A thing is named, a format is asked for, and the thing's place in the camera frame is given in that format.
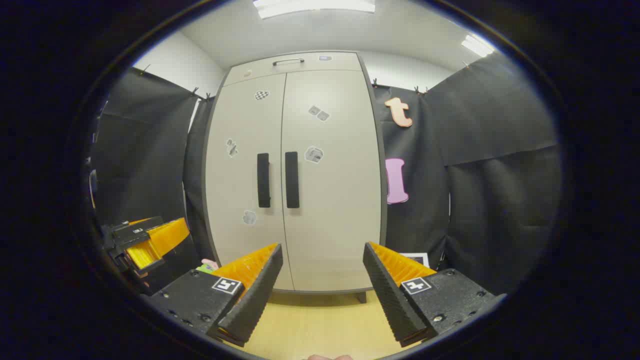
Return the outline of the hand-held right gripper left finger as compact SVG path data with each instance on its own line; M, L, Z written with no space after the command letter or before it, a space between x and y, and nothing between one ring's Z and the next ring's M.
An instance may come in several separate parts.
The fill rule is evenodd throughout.
M281 245L269 244L215 270L205 264L190 269L150 296L149 303L190 332L244 347L282 264Z

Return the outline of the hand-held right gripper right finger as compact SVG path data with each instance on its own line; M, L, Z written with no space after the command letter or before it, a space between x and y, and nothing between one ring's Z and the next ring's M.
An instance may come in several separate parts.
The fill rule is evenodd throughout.
M363 264L402 347L457 330L497 303L457 269L436 271L381 244L365 244Z

